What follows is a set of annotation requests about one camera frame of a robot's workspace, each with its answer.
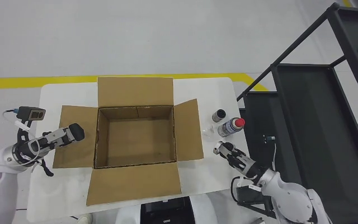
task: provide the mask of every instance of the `black can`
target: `black can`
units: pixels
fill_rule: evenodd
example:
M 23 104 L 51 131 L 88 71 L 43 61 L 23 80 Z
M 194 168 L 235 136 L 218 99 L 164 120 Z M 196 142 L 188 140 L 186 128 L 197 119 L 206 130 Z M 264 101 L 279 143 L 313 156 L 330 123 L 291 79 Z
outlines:
M 213 119 L 214 122 L 219 122 L 222 119 L 224 119 L 226 117 L 226 112 L 223 109 L 219 109 L 217 110 L 212 116 L 211 118 Z

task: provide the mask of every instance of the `white table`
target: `white table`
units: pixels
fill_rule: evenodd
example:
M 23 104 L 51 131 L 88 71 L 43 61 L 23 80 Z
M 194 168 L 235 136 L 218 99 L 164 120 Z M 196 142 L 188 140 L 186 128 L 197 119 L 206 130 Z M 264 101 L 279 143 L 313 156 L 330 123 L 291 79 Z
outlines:
M 224 121 L 239 116 L 233 84 L 229 78 L 174 80 L 175 105 L 195 98 L 198 101 L 202 130 L 213 124 L 211 115 L 219 108 L 227 113 Z M 62 105 L 96 107 L 97 83 L 44 86 L 41 89 L 40 108 L 46 109 L 46 115 L 43 121 L 37 123 L 36 136 L 58 128 Z M 225 140 L 234 143 L 248 155 L 244 132 L 235 133 Z M 30 222 L 39 222 L 229 189 L 231 179 L 239 175 L 239 172 L 231 168 L 226 160 L 213 154 L 216 143 L 204 138 L 204 159 L 178 162 L 182 194 L 168 197 L 86 206 L 91 168 L 52 169 L 54 176 L 50 178 L 41 167 L 37 167 L 31 174 L 27 219 Z M 52 166 L 53 159 L 54 151 L 45 157 L 49 167 Z

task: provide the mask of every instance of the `red cap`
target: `red cap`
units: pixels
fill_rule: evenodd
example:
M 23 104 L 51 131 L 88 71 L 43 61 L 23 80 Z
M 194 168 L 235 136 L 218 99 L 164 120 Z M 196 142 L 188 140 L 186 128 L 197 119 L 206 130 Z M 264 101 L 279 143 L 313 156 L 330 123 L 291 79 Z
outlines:
M 235 125 L 238 126 L 238 127 L 242 127 L 245 125 L 245 120 L 242 119 L 242 118 L 239 118 L 235 121 Z

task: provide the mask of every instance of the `aerosol can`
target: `aerosol can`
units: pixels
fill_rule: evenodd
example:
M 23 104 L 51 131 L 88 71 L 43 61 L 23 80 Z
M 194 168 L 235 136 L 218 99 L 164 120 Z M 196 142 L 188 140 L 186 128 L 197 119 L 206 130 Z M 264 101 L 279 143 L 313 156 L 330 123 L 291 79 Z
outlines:
M 221 137 L 227 137 L 243 129 L 245 120 L 242 118 L 232 118 L 228 122 L 218 126 L 218 134 Z

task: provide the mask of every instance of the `cardboard box flap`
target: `cardboard box flap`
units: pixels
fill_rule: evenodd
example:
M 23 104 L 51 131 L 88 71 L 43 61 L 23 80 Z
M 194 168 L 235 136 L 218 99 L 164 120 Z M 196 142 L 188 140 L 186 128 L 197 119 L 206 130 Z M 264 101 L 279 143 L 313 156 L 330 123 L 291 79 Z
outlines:
M 92 171 L 86 205 L 181 194 L 175 162 Z
M 98 108 L 62 106 L 59 127 L 72 123 L 84 129 L 84 139 L 55 150 L 53 168 L 92 167 L 95 155 Z
M 173 78 L 99 77 L 98 106 L 172 106 Z
M 174 123 L 177 161 L 204 158 L 196 99 L 174 106 Z

